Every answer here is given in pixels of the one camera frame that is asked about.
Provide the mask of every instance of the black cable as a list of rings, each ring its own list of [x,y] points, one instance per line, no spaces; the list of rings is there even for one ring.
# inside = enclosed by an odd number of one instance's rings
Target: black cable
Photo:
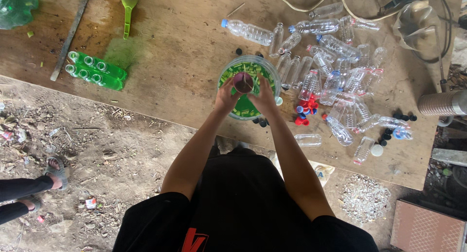
[[[446,33],[445,33],[445,38],[444,38],[444,48],[443,48],[443,51],[441,52],[441,58],[444,58],[444,56],[446,55],[447,51],[449,50],[449,47],[451,46],[451,38],[452,38],[452,14],[451,14],[451,9],[449,9],[449,6],[447,5],[447,2],[446,0],[441,0],[443,2],[443,5],[446,7],[446,10],[447,10],[447,13],[449,14],[449,36],[447,34],[448,32],[448,28],[446,26]],[[419,60],[423,61],[424,63],[429,63],[429,64],[433,64],[433,63],[437,63],[439,61],[439,58],[438,56],[436,56],[436,58],[433,58],[431,60],[426,60],[424,58],[422,58],[420,56],[420,53],[415,51],[415,50],[412,50],[412,53],[413,55],[415,55],[415,57],[417,57]]]

